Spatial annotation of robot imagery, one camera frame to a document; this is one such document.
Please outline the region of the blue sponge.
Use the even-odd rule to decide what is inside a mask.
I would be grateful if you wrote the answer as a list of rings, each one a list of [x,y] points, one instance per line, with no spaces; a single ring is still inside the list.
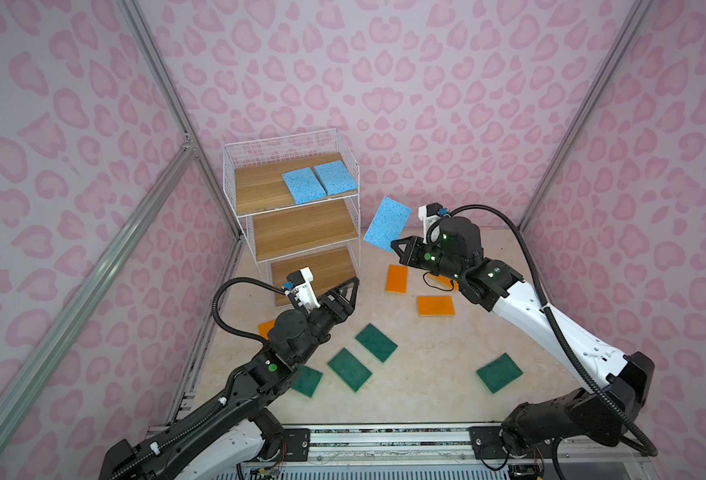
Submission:
[[[384,197],[363,240],[383,251],[391,251],[391,242],[400,238],[411,214],[410,207]]]
[[[342,160],[316,165],[313,170],[328,196],[355,191],[358,187]]]
[[[327,197],[326,190],[310,167],[283,173],[282,178],[292,199],[298,205]]]

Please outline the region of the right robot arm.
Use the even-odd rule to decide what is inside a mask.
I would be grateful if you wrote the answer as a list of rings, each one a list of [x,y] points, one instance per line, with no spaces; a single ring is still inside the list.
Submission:
[[[539,278],[483,252],[479,228],[460,216],[438,217],[423,236],[392,240],[400,264],[446,277],[472,304],[512,324],[558,360],[579,382],[572,392],[518,405],[502,422],[500,442],[516,457],[547,440],[586,436],[624,444],[654,457],[657,447],[635,420],[655,370],[640,351],[628,354],[591,334],[550,304]]]

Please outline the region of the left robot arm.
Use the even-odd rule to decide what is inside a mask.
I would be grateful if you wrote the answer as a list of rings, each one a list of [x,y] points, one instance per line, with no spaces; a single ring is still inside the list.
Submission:
[[[228,376],[225,387],[160,433],[105,454],[102,479],[204,479],[249,460],[285,455],[284,428],[268,406],[299,379],[301,368],[355,310],[352,277],[318,296],[288,291],[292,309],[280,313],[260,350]]]

